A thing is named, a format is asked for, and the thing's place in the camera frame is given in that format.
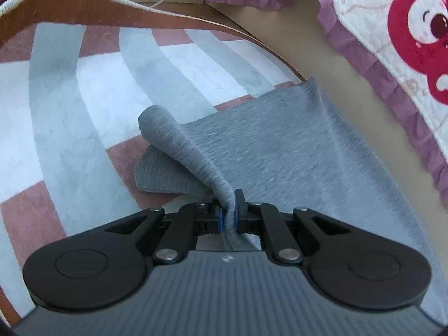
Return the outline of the grey sweatpants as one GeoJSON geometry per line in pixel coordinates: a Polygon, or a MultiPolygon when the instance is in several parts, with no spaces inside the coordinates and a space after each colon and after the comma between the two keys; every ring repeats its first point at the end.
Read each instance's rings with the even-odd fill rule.
{"type": "Polygon", "coordinates": [[[418,215],[384,164],[310,79],[195,122],[179,124],[162,106],[138,119],[149,146],[134,168],[139,190],[218,199],[225,245],[254,249],[233,218],[235,190],[288,212],[304,206],[410,246],[431,264],[423,309],[447,322],[447,282],[418,215]]]}

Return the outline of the checkered bed sheet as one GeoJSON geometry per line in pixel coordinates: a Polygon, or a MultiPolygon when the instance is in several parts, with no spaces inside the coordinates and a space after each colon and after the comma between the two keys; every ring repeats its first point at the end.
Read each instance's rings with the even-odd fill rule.
{"type": "Polygon", "coordinates": [[[22,269],[36,249],[173,192],[137,189],[138,128],[160,105],[182,123],[302,77],[244,31],[128,0],[1,5],[1,324],[33,311],[22,269]]]}

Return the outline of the bear print headboard cover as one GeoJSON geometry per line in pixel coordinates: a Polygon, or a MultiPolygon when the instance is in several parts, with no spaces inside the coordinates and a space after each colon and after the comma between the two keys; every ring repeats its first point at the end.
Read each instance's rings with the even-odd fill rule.
{"type": "MultiPolygon", "coordinates": [[[[291,0],[206,0],[279,10],[291,0]]],[[[447,0],[318,0],[330,44],[406,129],[447,192],[447,0]]]]}

